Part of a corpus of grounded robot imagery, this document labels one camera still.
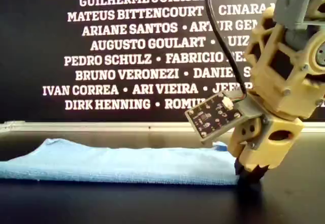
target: blue towel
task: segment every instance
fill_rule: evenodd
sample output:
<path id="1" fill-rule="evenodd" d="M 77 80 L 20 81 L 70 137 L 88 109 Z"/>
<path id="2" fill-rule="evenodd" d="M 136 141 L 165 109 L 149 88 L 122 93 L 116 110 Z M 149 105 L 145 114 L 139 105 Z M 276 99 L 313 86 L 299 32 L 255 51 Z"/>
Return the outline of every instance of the blue towel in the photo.
<path id="1" fill-rule="evenodd" d="M 28 155 L 0 162 L 0 178 L 234 185 L 235 159 L 224 149 L 111 149 L 47 139 Z"/>

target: printed name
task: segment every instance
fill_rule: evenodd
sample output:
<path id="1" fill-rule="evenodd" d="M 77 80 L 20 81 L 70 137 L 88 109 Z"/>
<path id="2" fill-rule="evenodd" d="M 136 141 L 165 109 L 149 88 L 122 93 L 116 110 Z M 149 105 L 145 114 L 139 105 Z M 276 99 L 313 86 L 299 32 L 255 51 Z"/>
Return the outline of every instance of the printed name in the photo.
<path id="1" fill-rule="evenodd" d="M 112 21 L 128 19 L 202 17 L 204 6 L 159 7 L 68 12 L 68 22 Z"/>
<path id="2" fill-rule="evenodd" d="M 65 110 L 148 110 L 149 99 L 65 100 Z"/>

